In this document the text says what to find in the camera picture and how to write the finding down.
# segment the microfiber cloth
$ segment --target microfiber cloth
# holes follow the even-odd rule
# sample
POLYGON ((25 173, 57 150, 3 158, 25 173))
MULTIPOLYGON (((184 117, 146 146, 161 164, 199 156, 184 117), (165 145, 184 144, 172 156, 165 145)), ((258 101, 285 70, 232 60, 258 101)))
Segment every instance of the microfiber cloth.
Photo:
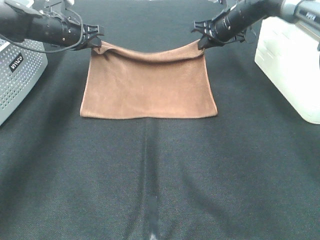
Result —
POLYGON ((198 41, 144 53, 107 42, 91 53, 80 115, 102 119, 218 114, 198 41))

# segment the black label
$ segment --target black label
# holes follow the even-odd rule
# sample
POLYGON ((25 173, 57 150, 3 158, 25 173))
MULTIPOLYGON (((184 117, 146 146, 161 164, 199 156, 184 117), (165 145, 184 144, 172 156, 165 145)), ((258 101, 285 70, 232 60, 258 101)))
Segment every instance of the black label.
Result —
POLYGON ((22 56, 21 53, 19 53, 18 56, 16 56, 16 58, 9 65, 11 72, 14 72, 19 67, 19 65, 23 62, 23 60, 24 60, 24 57, 22 56))

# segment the perforated metal panel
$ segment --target perforated metal panel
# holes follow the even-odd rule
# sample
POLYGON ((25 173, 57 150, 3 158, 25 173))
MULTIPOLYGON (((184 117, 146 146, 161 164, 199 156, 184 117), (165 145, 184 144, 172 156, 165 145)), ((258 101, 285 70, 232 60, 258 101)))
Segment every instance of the perforated metal panel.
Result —
MULTIPOLYGON (((24 46, 44 50, 43 44, 26 40, 24 46)), ((0 124, 17 108, 45 70, 44 53, 25 50, 0 39, 0 124), (12 72, 10 64, 21 54, 23 60, 12 72)))

